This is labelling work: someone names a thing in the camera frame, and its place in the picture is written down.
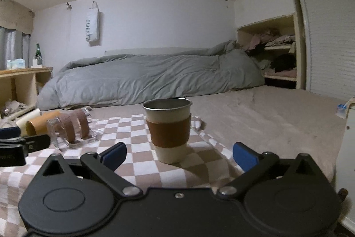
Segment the cream cup with brown sleeve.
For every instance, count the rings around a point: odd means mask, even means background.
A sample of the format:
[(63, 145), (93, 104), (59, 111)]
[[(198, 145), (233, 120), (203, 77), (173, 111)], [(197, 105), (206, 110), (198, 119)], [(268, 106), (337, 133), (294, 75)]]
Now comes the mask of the cream cup with brown sleeve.
[(160, 162), (175, 164), (187, 156), (191, 105), (186, 98), (155, 99), (143, 104), (151, 142)]

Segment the bamboo wooden cup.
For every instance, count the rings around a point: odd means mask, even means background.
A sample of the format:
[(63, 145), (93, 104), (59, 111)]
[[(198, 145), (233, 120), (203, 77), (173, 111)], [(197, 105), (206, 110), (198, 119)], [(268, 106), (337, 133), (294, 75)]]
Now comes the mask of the bamboo wooden cup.
[(42, 115), (27, 121), (27, 134), (29, 136), (47, 134), (47, 121), (59, 116), (59, 114), (61, 114), (59, 110), (44, 112)]

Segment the crumpled cloth in shelf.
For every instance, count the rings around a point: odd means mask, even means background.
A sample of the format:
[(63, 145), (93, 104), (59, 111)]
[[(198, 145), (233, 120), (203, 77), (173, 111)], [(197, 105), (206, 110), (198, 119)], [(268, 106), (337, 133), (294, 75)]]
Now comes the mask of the crumpled cloth in shelf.
[(1, 117), (4, 118), (4, 117), (11, 116), (12, 114), (25, 110), (26, 108), (28, 108), (26, 104), (23, 104), (16, 100), (8, 100), (1, 107)]

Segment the checkered brown white cloth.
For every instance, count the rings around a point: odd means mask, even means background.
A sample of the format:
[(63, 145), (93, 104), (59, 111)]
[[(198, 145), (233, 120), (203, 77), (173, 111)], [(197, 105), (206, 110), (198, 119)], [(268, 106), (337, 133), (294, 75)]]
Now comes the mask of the checkered brown white cloth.
[[(209, 188), (216, 190), (241, 174), (232, 151), (201, 129), (199, 118), (192, 119), (187, 156), (177, 164), (158, 161), (145, 118), (141, 114), (112, 117), (96, 123), (97, 139), (77, 149), (64, 149), (65, 158), (77, 158), (88, 151), (101, 153), (123, 142), (127, 147), (124, 163), (116, 174), (146, 189)], [(53, 145), (30, 154), (26, 165), (1, 169), (1, 236), (22, 236), (26, 229), (18, 213), (18, 202), (47, 157), (58, 153)]]

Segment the wooden low shelf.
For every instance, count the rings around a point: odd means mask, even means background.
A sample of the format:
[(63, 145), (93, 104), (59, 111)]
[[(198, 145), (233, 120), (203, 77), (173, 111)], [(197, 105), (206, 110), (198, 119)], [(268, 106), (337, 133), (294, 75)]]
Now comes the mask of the wooden low shelf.
[(51, 67), (35, 69), (1, 70), (1, 108), (9, 100), (26, 105), (23, 110), (10, 114), (5, 119), (15, 120), (36, 107), (38, 89), (52, 77)]

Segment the tissue pack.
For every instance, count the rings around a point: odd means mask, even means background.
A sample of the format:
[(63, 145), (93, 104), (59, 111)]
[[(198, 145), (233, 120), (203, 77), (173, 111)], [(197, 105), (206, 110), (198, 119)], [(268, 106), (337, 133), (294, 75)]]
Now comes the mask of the tissue pack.
[(7, 60), (6, 69), (7, 70), (18, 70), (18, 69), (25, 69), (26, 62), (22, 58), (18, 58), (15, 60)]

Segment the white box on shelf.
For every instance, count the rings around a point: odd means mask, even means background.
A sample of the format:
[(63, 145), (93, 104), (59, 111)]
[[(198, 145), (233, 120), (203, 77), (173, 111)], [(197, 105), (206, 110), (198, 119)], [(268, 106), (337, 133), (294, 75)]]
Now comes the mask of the white box on shelf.
[(42, 67), (43, 67), (42, 60), (39, 59), (32, 60), (32, 66), (31, 66), (32, 69), (39, 69)]

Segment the green glass bottle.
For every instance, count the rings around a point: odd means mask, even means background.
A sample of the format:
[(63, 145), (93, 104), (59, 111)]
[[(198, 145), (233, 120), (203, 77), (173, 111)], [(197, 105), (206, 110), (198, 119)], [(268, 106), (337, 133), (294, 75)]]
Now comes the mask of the green glass bottle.
[(36, 44), (35, 59), (36, 59), (37, 66), (41, 66), (43, 64), (43, 58), (42, 58), (39, 43)]

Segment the grey duvet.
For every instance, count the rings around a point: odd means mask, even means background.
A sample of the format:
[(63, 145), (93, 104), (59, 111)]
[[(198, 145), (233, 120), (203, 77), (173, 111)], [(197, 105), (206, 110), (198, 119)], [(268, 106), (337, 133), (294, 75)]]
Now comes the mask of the grey duvet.
[(42, 111), (123, 106), (262, 86), (256, 61), (230, 40), (175, 54), (118, 54), (66, 64), (37, 96)]

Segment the pile of folded clothes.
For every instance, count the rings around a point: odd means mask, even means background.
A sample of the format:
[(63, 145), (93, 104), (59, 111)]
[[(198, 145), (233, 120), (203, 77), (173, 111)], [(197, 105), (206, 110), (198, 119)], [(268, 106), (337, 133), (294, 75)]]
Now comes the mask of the pile of folded clothes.
[(293, 32), (282, 34), (277, 28), (269, 28), (249, 34), (243, 50), (266, 78), (297, 78), (297, 45)]

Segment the grey curtain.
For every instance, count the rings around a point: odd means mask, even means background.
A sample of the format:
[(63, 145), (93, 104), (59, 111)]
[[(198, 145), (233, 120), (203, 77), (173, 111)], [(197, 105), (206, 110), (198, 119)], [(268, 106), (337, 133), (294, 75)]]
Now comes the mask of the grey curtain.
[(7, 69), (7, 61), (23, 59), (25, 68), (29, 66), (30, 35), (17, 30), (0, 28), (0, 66)]

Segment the wooden clothes shelf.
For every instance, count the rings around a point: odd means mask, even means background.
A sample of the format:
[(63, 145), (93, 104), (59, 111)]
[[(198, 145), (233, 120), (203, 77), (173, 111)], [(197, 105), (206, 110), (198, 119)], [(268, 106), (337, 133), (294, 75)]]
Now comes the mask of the wooden clothes shelf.
[(283, 15), (240, 26), (239, 44), (259, 65), (266, 82), (278, 87), (306, 88), (304, 29), (295, 15)]

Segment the beige patterned valance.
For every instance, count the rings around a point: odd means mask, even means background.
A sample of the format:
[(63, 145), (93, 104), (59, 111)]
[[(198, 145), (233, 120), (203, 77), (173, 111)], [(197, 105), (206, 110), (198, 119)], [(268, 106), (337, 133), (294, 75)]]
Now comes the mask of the beige patterned valance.
[(34, 12), (13, 0), (0, 0), (0, 26), (32, 34)]

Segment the white hanging bag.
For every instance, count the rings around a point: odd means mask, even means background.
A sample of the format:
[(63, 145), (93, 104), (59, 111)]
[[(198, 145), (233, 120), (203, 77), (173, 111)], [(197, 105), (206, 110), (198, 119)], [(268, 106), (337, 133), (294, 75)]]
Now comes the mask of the white hanging bag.
[(96, 1), (92, 2), (91, 7), (87, 11), (85, 22), (85, 39), (89, 43), (99, 40), (99, 7)]

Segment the white sliding door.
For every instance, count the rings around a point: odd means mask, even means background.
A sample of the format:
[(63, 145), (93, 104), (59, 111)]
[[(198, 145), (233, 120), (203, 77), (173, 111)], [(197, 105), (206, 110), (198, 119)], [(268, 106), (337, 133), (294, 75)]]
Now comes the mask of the white sliding door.
[(354, 96), (354, 0), (300, 0), (306, 40), (306, 89)]

